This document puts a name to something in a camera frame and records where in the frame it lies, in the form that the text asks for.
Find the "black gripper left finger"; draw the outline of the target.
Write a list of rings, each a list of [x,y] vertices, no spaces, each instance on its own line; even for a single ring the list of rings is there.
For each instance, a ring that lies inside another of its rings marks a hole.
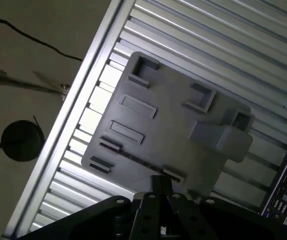
[[[141,199],[113,196],[21,236],[22,240],[159,240],[162,176]]]

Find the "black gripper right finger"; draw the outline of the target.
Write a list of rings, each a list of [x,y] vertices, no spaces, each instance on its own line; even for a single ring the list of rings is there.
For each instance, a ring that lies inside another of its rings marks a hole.
[[[219,198],[200,203],[174,193],[172,181],[161,177],[165,202],[163,240],[287,240],[287,225]]]

